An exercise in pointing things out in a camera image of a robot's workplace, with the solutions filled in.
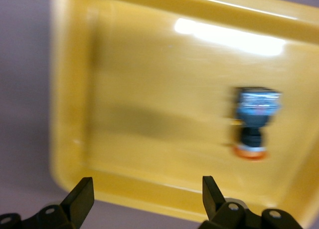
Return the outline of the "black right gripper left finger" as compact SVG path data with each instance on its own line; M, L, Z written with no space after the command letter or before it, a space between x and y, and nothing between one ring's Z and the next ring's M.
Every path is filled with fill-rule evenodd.
M0 229L80 229L93 204L93 178L84 177L60 204L48 205L28 219L17 213L0 215Z

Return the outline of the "yellow cap push button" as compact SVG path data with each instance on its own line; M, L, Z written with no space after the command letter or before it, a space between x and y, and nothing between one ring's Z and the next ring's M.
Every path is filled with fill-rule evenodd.
M239 86L232 96L228 127L231 152L249 161L266 158L265 129L281 108L281 92L264 86Z

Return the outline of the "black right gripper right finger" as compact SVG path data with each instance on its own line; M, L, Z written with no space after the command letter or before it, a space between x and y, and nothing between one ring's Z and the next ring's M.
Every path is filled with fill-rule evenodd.
M241 200L225 199L212 176L202 177L202 201L208 220L199 229L303 229L286 211L265 209L259 216Z

